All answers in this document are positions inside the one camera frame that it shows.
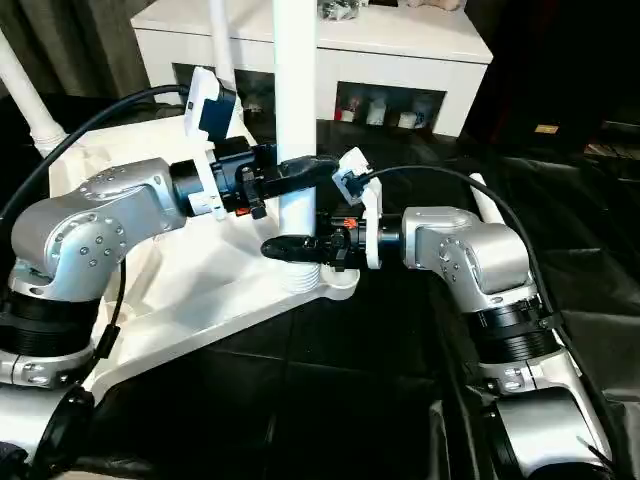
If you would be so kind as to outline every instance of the orange component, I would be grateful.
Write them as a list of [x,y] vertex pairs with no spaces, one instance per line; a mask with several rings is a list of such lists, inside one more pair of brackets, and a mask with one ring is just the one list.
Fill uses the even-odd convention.
[[344,219],[344,226],[347,227],[349,230],[353,230],[355,228],[358,228],[358,219],[356,219],[356,218],[345,218]]

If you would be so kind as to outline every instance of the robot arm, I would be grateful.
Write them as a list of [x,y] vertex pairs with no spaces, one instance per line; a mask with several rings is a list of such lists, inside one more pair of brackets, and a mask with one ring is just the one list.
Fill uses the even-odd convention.
[[[338,166],[314,157],[276,165],[274,146],[244,138],[216,147],[208,168],[220,204],[255,219],[266,216],[265,199],[315,186]],[[28,478],[64,466],[89,422],[93,397],[77,382],[91,366],[90,335],[111,274],[140,242],[210,213],[203,190],[194,161],[152,159],[100,172],[16,221],[17,260],[0,312],[0,454],[23,452]]]
[[[378,186],[353,187],[362,171],[343,167],[334,180],[350,204],[372,192],[379,198]],[[369,258],[375,242],[376,253],[395,251],[408,268],[434,272],[466,318],[485,386],[496,395],[486,425],[501,476],[524,479],[579,465],[606,478],[592,450],[611,459],[609,443],[569,353],[544,318],[518,234],[452,207],[411,207],[402,218],[383,215],[379,202],[366,207],[365,219],[325,217],[317,237],[270,239],[263,254],[360,268],[379,263]],[[592,478],[589,472],[581,478]]]

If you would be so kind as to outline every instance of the curtain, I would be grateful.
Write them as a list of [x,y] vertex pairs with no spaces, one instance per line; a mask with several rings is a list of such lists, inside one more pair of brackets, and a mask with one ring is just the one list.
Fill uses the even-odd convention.
[[154,0],[0,0],[0,28],[42,93],[119,98],[149,81],[129,23]]

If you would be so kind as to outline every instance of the cable connector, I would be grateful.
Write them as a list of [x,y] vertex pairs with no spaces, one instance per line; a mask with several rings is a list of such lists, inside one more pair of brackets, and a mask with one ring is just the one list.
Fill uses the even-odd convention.
[[331,178],[347,203],[353,206],[362,203],[364,187],[368,183],[362,177],[372,171],[360,149],[353,148],[340,159],[340,168]]

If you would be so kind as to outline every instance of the black cable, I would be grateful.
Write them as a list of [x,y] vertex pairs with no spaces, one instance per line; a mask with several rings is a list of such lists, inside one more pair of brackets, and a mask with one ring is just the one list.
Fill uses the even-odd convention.
[[180,94],[188,94],[189,87],[185,87],[183,85],[163,85],[161,87],[153,87],[148,88],[146,90],[142,90],[137,93],[133,93],[129,96],[126,96],[116,103],[111,105],[110,107],[105,108],[100,113],[94,115],[85,123],[83,123],[76,131],[71,133],[68,137],[66,137],[60,144],[54,148],[47,157],[42,160],[42,162],[36,167],[36,169],[29,175],[29,177],[18,187],[15,193],[11,196],[9,201],[5,204],[2,212],[0,212],[0,222],[2,222],[3,227],[9,228],[11,224],[15,221],[18,214],[20,213],[24,202],[27,200],[31,190],[37,185],[37,183],[42,180],[49,170],[49,167],[55,162],[60,156],[66,152],[71,145],[77,142],[80,137],[82,137],[85,133],[87,133],[92,128],[96,128],[101,125],[103,122],[108,120],[109,118],[121,113],[123,110],[128,108],[130,105],[151,97],[153,95],[159,95],[162,93],[170,93],[170,92],[178,92]]
[[[529,235],[527,234],[524,228],[524,225],[518,218],[518,215],[511,209],[511,207],[509,206],[509,204],[507,204],[507,202],[505,202],[497,193],[495,193],[493,190],[488,188],[486,185],[474,180],[473,178],[470,178],[467,175],[457,172],[455,170],[451,170],[449,168],[439,167],[435,165],[398,165],[395,167],[384,168],[382,170],[377,170],[377,171],[362,175],[360,177],[357,177],[357,180],[359,182],[362,182],[363,184],[366,184],[371,179],[375,177],[379,177],[380,175],[402,171],[402,170],[429,170],[433,172],[444,173],[446,175],[450,175],[458,178],[459,180],[462,180],[463,182],[471,185],[473,188],[479,190],[480,192],[484,193],[487,197],[489,197],[491,200],[493,200],[496,203],[496,205],[498,205],[498,207],[501,210],[503,210],[504,213],[507,214],[509,219],[513,222],[518,234],[522,238],[522,241],[525,244],[525,247],[527,248],[527,252],[529,254],[529,266],[531,268],[531,271],[533,272],[536,284],[538,286],[538,293],[540,294],[542,306],[548,315],[552,315],[554,313],[553,305],[551,303],[551,298],[549,296],[549,292],[545,285],[544,278],[542,276],[542,270],[540,268],[538,258],[535,254],[535,250],[533,248],[531,239],[529,238]],[[586,364],[584,363],[584,361],[582,360],[582,357],[580,356],[575,346],[573,345],[573,341],[567,334],[567,331],[564,329],[562,325],[558,325],[556,327],[556,330],[558,331],[558,335],[560,336],[560,339],[564,343],[565,347],[567,348],[567,350],[575,360],[576,364],[578,365],[578,368],[582,371],[582,380],[585,384],[585,387],[587,388],[587,393],[591,397],[591,400],[595,404],[597,404],[597,408],[604,419],[604,422],[602,422],[603,428],[605,429],[605,433],[609,438],[609,442],[611,444],[611,450],[615,457],[614,459],[615,463],[616,465],[618,465],[618,468],[620,468],[619,466],[621,462],[620,462],[619,455],[617,454],[618,452],[617,428],[615,427],[615,421],[613,420],[613,415],[611,413],[609,404],[607,403],[607,400],[605,399],[604,394],[602,393],[602,390],[598,388],[598,386],[595,384],[593,380],[593,376],[589,373],[588,369],[586,368]],[[630,477],[629,475],[624,475],[624,478],[632,478],[632,477]]]
[[113,314],[111,315],[111,325],[115,325],[118,322],[120,316],[120,309],[122,308],[122,302],[124,301],[124,292],[127,287],[127,259],[123,258],[120,262],[120,286],[118,287],[118,296],[116,297],[116,304],[113,307]]
[[534,277],[537,280],[536,283],[538,286],[538,293],[540,294],[540,299],[542,301],[542,306],[544,307],[548,315],[552,315],[554,313],[553,305],[551,303],[551,297],[549,296],[549,292],[542,278],[540,263],[538,262],[538,258],[535,255],[535,251],[533,249],[533,243],[531,242],[531,239],[527,234],[527,231],[524,228],[524,225],[518,218],[518,215],[511,209],[511,207],[507,202],[505,202],[502,198],[500,198],[500,196],[497,193],[495,193],[493,190],[488,188],[486,185],[483,185],[482,183],[474,180],[473,178],[468,177],[467,175],[457,172],[455,170],[451,170],[445,167],[438,167],[435,165],[398,165],[395,167],[384,168],[382,170],[367,173],[366,175],[362,175],[358,177],[358,180],[364,181],[366,183],[370,181],[372,178],[378,177],[380,175],[384,175],[391,172],[397,172],[401,170],[430,170],[433,172],[439,172],[439,173],[444,173],[446,175],[451,175],[458,178],[459,180],[462,180],[465,183],[468,183],[473,188],[475,188],[476,190],[479,190],[480,192],[484,193],[487,197],[489,197],[491,200],[493,200],[500,207],[500,209],[507,214],[509,219],[513,222],[514,226],[516,227],[516,230],[520,234],[520,237],[522,238],[522,241],[525,247],[527,248],[527,252],[529,253],[529,265],[530,265],[531,271],[533,272]]
[[607,403],[607,399],[604,397],[602,390],[594,382],[593,374],[586,366],[582,356],[580,355],[575,345],[573,344],[573,340],[567,333],[566,329],[562,325],[558,325],[556,327],[556,331],[558,332],[558,336],[560,337],[560,340],[562,340],[562,343],[564,343],[564,346],[567,348],[569,353],[571,353],[573,360],[576,362],[576,365],[582,372],[582,381],[587,389],[587,394],[589,394],[591,399],[594,400],[594,403],[595,403],[594,407],[596,407],[596,411],[600,414],[601,417],[604,417],[605,421],[602,422],[602,428],[605,429],[605,433],[607,434],[607,437],[609,439],[609,446],[611,447],[611,451],[613,452],[613,456],[614,456],[613,464],[615,468],[612,467],[612,469],[615,470],[616,473],[620,474],[620,478],[632,479],[633,475],[631,473],[626,472],[625,471],[626,469],[623,469],[620,467],[622,462],[621,462],[620,455],[618,453],[619,452],[619,445],[618,445],[619,442],[618,442],[618,433],[617,433],[618,429],[615,426],[615,420],[613,419],[613,414],[611,412],[611,408],[609,404]]

